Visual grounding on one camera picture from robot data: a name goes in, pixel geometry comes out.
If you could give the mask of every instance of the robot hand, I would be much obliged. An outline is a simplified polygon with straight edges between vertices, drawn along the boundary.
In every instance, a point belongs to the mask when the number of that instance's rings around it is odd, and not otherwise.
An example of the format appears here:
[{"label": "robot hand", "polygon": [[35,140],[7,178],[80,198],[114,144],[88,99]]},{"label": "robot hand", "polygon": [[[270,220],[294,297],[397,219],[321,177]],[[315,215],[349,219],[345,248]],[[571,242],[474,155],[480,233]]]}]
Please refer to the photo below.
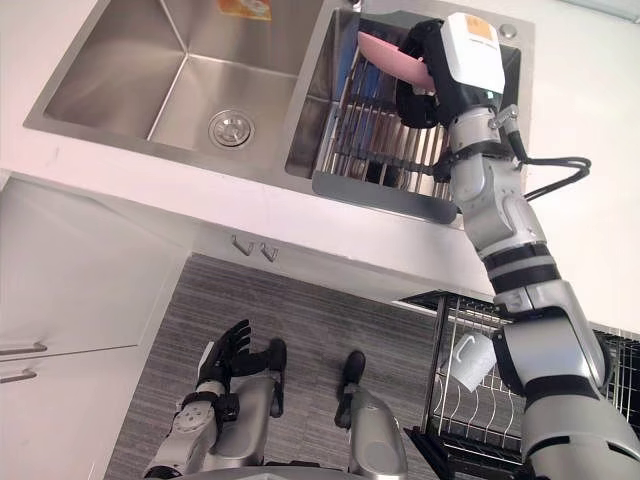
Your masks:
[{"label": "robot hand", "polygon": [[217,342],[203,362],[198,372],[198,384],[204,382],[220,382],[229,393],[232,372],[232,362],[239,355],[249,353],[251,342],[251,327],[249,320],[242,320],[227,330]]}]

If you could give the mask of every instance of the drawer handle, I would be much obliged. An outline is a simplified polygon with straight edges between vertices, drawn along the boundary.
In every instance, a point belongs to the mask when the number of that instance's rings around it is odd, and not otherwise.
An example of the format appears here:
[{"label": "drawer handle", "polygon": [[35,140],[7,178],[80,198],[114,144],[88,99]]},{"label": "drawer handle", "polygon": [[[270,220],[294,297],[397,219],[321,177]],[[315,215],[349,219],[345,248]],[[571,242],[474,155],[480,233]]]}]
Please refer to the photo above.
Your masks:
[{"label": "drawer handle", "polygon": [[22,373],[18,375],[12,375],[11,377],[0,377],[0,383],[19,382],[20,380],[29,380],[30,378],[36,378],[38,374],[33,370],[25,368]]},{"label": "drawer handle", "polygon": [[276,261],[276,257],[278,256],[278,249],[276,247],[273,247],[271,251],[269,251],[269,247],[267,247],[267,244],[261,243],[260,251],[264,255],[264,258],[269,260],[271,263]]},{"label": "drawer handle", "polygon": [[46,345],[43,345],[40,342],[36,342],[30,347],[2,349],[0,350],[0,355],[20,355],[24,353],[42,353],[46,351]]},{"label": "drawer handle", "polygon": [[245,257],[248,257],[249,255],[251,255],[251,252],[253,252],[253,242],[249,242],[248,247],[243,247],[242,245],[240,245],[240,242],[238,242],[238,237],[236,237],[235,235],[231,235],[231,244],[238,250],[240,250],[240,252],[242,252]]}]

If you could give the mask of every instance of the cup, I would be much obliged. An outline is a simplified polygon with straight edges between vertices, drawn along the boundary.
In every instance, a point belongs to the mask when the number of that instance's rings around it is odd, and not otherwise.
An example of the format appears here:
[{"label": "cup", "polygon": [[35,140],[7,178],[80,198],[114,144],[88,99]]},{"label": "cup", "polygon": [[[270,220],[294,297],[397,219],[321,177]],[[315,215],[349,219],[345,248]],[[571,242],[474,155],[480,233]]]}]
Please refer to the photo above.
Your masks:
[{"label": "cup", "polygon": [[465,333],[453,348],[449,375],[473,392],[496,364],[493,342],[481,333]]}]

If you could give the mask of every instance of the white countertop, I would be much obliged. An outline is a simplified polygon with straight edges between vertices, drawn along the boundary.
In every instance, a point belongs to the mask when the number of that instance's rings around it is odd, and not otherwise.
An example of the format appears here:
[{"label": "white countertop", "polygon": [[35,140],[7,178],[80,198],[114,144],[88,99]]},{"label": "white countertop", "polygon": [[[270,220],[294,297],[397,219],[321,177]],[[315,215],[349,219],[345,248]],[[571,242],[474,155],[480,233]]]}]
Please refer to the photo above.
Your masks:
[{"label": "white countertop", "polygon": [[[0,6],[0,168],[490,297],[459,230],[22,127],[94,3]],[[537,200],[536,212],[588,318],[640,333],[626,308],[640,267],[632,213],[640,205],[640,27],[555,0],[457,3],[536,24],[530,154],[594,161],[590,177]],[[529,188],[555,179],[554,170],[530,169]]]}]

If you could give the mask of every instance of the sink drain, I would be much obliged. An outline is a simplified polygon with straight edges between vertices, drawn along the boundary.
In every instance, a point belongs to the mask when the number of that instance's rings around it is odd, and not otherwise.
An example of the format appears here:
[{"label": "sink drain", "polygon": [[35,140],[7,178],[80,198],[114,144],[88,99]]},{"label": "sink drain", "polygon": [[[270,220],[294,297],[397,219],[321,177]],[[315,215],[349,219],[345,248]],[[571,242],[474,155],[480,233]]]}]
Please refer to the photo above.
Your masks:
[{"label": "sink drain", "polygon": [[209,122],[209,138],[223,148],[238,148],[253,136],[253,122],[238,110],[223,110]]}]

